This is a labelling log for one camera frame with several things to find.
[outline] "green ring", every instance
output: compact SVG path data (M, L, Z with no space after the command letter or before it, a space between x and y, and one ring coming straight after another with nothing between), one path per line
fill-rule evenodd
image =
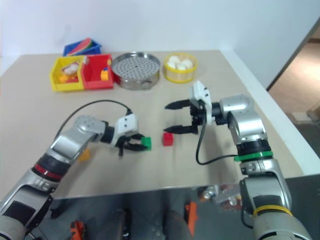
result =
M234 160L236 162L242 162L248 159L256 159L256 158L261 158L261 157L268 157L268 156L273 156L274 153L272 151L259 151L247 155L242 155L242 156L235 156Z

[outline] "stainless steel strainer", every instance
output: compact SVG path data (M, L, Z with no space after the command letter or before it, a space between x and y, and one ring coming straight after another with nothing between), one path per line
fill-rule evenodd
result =
M115 81L123 88L146 90L160 78L160 61L145 52L130 52L118 56L111 64Z

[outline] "beige tabletop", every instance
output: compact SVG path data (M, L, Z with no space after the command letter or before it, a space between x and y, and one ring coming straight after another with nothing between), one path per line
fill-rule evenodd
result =
M169 52L152 52L161 61ZM213 102L235 94L248 94L241 80L218 50L190 51L199 62L196 79L208 87ZM113 53L115 58L120 53ZM163 129L189 125L189 109L164 110L170 102L187 99L192 82L175 84L161 74L157 85L147 91L114 89L53 92L49 72L57 54L21 56L1 79L1 165L0 198L13 187L24 172L42 156L64 119L79 106L99 99L128 105L139 120L139 131L152 138L152 151L124 151L103 143L89 145L92 158L76 162L54 193L57 198L139 192L172 187L237 183L239 164L228 158L201 166L195 152L199 135L174 136L174 145L162 145ZM271 123L261 115L274 155L285 177L301 176L302 170ZM124 116L125 109L112 103L98 103L80 114L109 122ZM200 160L236 154L226 125L206 128Z

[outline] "black cable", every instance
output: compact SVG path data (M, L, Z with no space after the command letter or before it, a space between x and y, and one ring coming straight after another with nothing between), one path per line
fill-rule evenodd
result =
M121 105L121 106L123 106L123 107L126 108L126 115L129 115L129 114L132 113L132 111L131 111L131 109L130 109L129 107L127 107L126 105L124 105L123 103L121 103L121 102L119 102L119 101L108 100L108 99L102 99L102 100L92 101L92 102L89 102L89 103L87 103L87 104L79 107L79 108L76 109L73 113L71 113L71 114L66 118L66 120L64 120L64 122L62 123L62 125L60 126L60 128L59 128L58 132L56 133L54 139L56 139L56 138L60 135L62 129L65 127L65 125L67 124L67 122L68 122L77 112L79 112L81 109L83 109L83 108L85 108L85 107L87 107L87 106L89 106L89 105L91 105L91 104L96 104L96 103L101 103L101 102L110 102L110 103L119 104L119 105Z
M199 161L199 151L200 151L200 146L202 143L202 139L204 138L205 135L205 131L206 131L206 124L207 124L207 117L206 117L206 113L203 114L202 116L202 129L201 129L201 133L200 133L200 137L199 137L199 141L198 141L198 145L196 146L196 151L195 151L195 160L199 165L208 165L211 164L215 161L218 161L220 159L225 159L225 158L231 158L231 157L235 157L237 155L234 154L229 154L229 155L223 155L223 156L218 156L210 161L206 161L206 162L200 162Z
M254 228L252 225L247 224L245 221L245 208L244 208L244 206L241 207L241 222L243 225L245 225L249 229Z

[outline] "red block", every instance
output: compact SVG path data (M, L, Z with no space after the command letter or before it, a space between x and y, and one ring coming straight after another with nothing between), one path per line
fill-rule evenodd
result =
M162 136L163 146L172 146L174 144L174 135L169 132L164 132Z

